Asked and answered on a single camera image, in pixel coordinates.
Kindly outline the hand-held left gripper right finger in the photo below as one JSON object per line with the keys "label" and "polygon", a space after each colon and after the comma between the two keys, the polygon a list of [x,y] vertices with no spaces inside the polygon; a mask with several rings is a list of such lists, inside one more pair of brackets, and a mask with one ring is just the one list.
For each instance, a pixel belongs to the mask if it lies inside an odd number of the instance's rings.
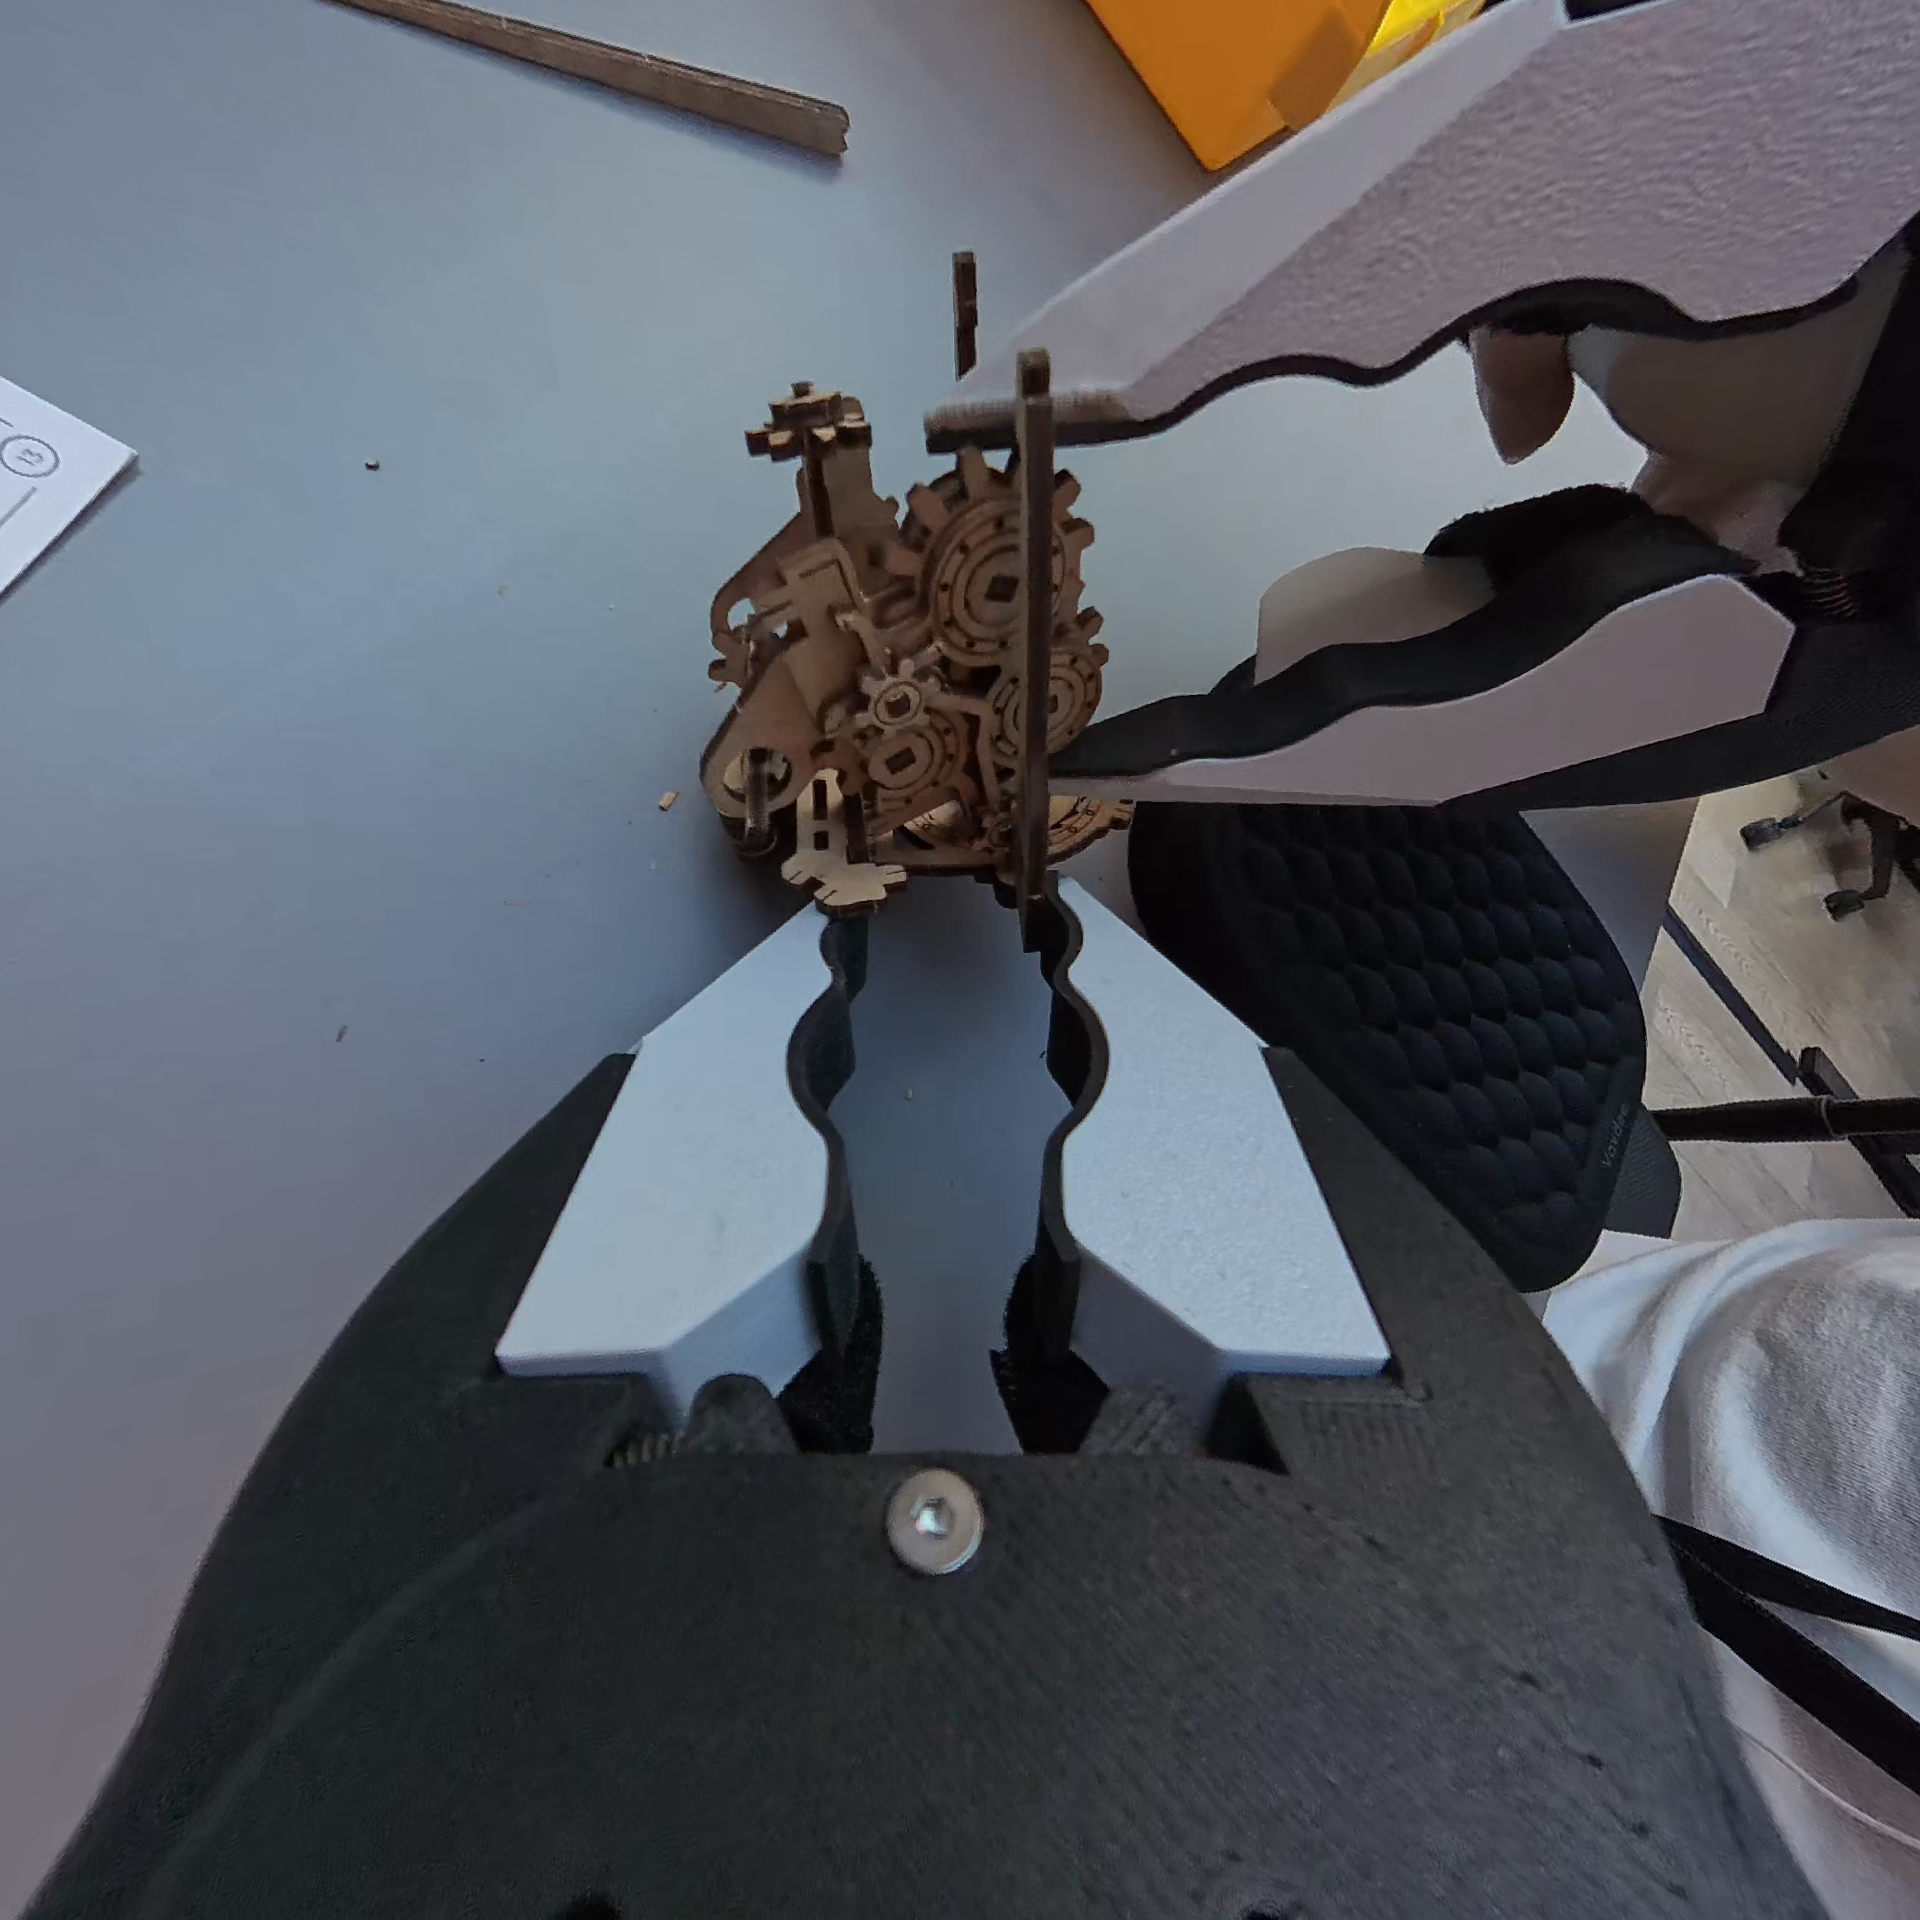
{"label": "hand-held left gripper right finger", "polygon": [[1071,1112],[1002,1321],[1020,1450],[1078,1451],[1129,1390],[1209,1438],[1239,1378],[1388,1377],[1260,1035],[1074,880],[1047,880],[1026,931]]}

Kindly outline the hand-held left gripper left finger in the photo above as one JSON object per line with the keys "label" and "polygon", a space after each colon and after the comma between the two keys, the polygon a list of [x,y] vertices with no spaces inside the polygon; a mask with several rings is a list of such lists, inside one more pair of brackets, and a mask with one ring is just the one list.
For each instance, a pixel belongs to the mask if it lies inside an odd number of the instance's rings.
{"label": "hand-held left gripper left finger", "polygon": [[751,1377],[803,1450],[871,1450],[880,1294],[831,1119],[867,973],[868,925],[804,907],[638,1042],[506,1375],[643,1377],[678,1430]]}

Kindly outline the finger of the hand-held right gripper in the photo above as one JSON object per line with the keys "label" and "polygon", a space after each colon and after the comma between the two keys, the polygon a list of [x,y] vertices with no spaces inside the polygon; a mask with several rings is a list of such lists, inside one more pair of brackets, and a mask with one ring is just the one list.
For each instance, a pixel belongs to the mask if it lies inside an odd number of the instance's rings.
{"label": "finger of the hand-held right gripper", "polygon": [[1435,808],[1766,714],[1795,623],[1714,544],[1489,563],[1362,547],[1281,577],[1255,674],[1091,726],[1057,794]]}
{"label": "finger of the hand-held right gripper", "polygon": [[1065,286],[927,449],[1009,449],[1031,351],[1060,443],[1095,447],[1264,378],[1386,385],[1500,320],[1788,327],[1908,227],[1915,142],[1919,6],[1500,6]]}

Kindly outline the dark wooden model panel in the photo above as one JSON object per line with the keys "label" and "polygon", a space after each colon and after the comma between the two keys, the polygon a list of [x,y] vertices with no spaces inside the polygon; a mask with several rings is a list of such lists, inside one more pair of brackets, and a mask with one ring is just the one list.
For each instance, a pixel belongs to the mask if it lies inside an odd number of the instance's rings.
{"label": "dark wooden model panel", "polygon": [[1020,483],[1023,658],[1016,795],[1016,913],[1023,950],[1040,950],[1040,901],[1049,866],[1049,640],[1054,614],[1051,495],[1054,410],[1049,355],[1020,351],[1016,393]]}

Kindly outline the light wooden gear model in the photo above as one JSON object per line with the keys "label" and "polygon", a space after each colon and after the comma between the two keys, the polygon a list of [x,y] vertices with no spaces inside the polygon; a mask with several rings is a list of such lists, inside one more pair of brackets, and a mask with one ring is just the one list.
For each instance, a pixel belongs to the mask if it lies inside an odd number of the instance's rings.
{"label": "light wooden gear model", "polygon": [[799,467],[799,513],[711,601],[710,679],[735,705],[703,786],[742,855],[823,915],[864,919],[913,877],[1010,882],[1025,738],[1023,490],[978,449],[873,487],[873,425],[796,385],[747,434]]}

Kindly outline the person's right hand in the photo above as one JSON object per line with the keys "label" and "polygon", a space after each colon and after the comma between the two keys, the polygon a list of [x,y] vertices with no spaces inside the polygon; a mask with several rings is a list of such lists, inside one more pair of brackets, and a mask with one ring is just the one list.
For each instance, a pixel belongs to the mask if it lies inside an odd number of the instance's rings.
{"label": "person's right hand", "polygon": [[1635,491],[1763,570],[1790,570],[1782,528],[1854,403],[1889,303],[1687,344],[1608,327],[1559,337],[1476,327],[1482,417],[1504,463],[1544,449],[1588,389],[1646,450]]}

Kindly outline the small yellow plastic bin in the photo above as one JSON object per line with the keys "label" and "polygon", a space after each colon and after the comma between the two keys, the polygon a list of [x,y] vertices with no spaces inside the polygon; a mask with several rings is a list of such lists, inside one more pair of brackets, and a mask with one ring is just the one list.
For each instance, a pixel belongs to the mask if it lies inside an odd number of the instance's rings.
{"label": "small yellow plastic bin", "polygon": [[1368,65],[1403,65],[1428,43],[1473,23],[1486,3],[1391,3],[1368,46]]}

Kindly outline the black mesh office chair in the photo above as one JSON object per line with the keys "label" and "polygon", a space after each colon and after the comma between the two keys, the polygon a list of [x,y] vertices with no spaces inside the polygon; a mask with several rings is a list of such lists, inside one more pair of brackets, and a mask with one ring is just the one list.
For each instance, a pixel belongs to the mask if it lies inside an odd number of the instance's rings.
{"label": "black mesh office chair", "polygon": [[1800,1094],[1652,1112],[1625,960],[1519,815],[1140,805],[1146,938],[1303,1066],[1527,1294],[1603,1230],[1666,1235],[1675,1143],[1850,1143],[1915,1217],[1915,1098]]}

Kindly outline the large yellow plastic bin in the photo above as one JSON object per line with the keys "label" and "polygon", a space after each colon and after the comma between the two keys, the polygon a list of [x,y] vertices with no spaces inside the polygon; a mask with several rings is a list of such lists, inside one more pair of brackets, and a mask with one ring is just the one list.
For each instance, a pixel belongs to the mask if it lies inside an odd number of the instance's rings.
{"label": "large yellow plastic bin", "polygon": [[1209,171],[1326,112],[1388,11],[1388,3],[1092,3]]}

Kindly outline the person's white trousers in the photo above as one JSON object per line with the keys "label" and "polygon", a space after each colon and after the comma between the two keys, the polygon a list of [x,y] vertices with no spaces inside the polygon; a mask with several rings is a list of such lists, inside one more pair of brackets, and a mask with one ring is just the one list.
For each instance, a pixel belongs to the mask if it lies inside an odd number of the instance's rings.
{"label": "person's white trousers", "polygon": [[[1537,1306],[1649,1506],[1915,1619],[1913,1219],[1684,1243],[1604,1235]],[[1708,1640],[1719,1696],[1828,1915],[1915,1915],[1915,1792]]]}

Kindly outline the long dark wooden strip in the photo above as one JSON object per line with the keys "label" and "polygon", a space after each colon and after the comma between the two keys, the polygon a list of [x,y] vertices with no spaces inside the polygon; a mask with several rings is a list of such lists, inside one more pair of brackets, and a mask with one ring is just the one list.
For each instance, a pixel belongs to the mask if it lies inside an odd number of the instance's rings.
{"label": "long dark wooden strip", "polygon": [[822,97],[468,6],[343,3],[343,8],[566,80],[587,82],[643,105],[692,115],[800,154],[828,160],[842,160],[849,154],[849,110]]}

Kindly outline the white instruction sheet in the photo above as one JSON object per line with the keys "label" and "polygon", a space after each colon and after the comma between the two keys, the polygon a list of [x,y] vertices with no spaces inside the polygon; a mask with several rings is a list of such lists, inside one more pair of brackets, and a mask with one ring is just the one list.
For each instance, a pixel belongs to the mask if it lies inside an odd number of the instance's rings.
{"label": "white instruction sheet", "polygon": [[135,467],[138,453],[2,379],[2,593]]}

